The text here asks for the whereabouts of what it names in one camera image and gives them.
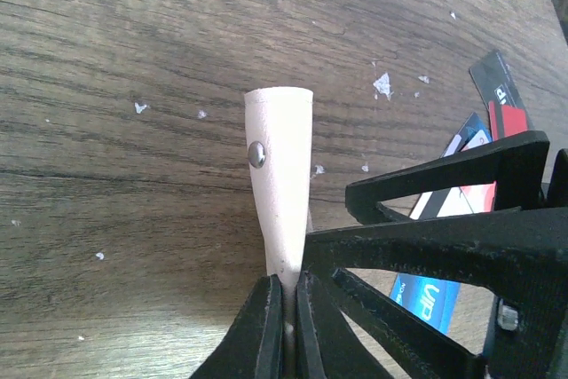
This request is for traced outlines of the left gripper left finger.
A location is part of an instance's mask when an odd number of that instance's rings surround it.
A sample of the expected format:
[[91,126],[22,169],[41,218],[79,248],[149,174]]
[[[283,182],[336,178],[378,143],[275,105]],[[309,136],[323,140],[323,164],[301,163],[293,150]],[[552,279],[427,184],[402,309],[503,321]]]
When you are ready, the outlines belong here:
[[282,288],[277,275],[259,279],[217,348],[193,378],[281,378]]

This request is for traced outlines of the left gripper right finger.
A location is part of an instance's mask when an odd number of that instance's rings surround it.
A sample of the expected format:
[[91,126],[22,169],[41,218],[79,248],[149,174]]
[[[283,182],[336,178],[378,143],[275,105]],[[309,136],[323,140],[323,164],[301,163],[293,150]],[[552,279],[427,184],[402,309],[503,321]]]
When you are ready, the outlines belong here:
[[[413,378],[567,375],[567,153],[542,183],[549,142],[528,130],[464,152],[471,185],[495,183],[489,213],[413,220],[390,199],[457,186],[439,158],[352,183],[354,227],[309,233],[297,287],[302,378],[386,378],[351,330],[358,324]],[[445,336],[357,275],[387,270],[490,290],[496,299],[481,353]]]

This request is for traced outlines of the blue VIP card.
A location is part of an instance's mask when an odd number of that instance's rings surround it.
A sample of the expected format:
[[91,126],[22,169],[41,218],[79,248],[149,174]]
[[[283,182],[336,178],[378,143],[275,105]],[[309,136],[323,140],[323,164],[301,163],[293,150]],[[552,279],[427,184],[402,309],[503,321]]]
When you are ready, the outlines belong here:
[[399,273],[390,298],[446,335],[460,287],[455,281]]

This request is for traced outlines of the red card black stripe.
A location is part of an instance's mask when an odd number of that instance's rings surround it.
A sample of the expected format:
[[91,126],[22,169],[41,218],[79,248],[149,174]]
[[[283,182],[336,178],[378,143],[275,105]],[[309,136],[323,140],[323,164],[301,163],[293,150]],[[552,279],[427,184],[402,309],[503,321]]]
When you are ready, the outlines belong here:
[[488,112],[493,141],[530,129],[527,114],[523,108],[490,101],[488,103]]

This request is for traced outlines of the beige leather card holder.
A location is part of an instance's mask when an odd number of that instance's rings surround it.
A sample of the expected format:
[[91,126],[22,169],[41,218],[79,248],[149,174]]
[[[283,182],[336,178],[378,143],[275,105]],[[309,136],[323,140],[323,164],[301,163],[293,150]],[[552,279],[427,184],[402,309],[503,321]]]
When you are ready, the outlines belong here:
[[244,100],[248,164],[267,272],[292,290],[302,267],[307,226],[313,92],[263,88]]

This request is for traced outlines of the white card red circle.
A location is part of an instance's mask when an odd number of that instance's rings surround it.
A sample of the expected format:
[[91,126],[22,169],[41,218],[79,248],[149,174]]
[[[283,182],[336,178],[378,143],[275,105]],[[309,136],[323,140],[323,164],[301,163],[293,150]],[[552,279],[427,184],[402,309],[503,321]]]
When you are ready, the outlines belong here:
[[486,213],[493,210],[495,183],[457,186],[450,190],[438,215],[440,217]]

